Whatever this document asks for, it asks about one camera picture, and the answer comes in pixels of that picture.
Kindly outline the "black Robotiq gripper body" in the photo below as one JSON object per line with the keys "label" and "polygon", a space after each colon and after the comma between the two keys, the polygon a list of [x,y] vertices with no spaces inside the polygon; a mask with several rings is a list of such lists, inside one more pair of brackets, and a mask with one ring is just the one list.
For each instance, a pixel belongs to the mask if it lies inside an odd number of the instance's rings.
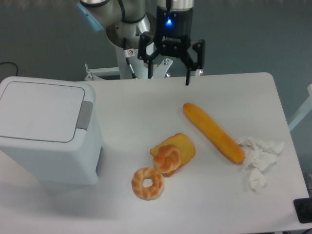
{"label": "black Robotiq gripper body", "polygon": [[193,9],[182,11],[156,9],[156,33],[154,44],[162,56],[181,58],[190,47]]}

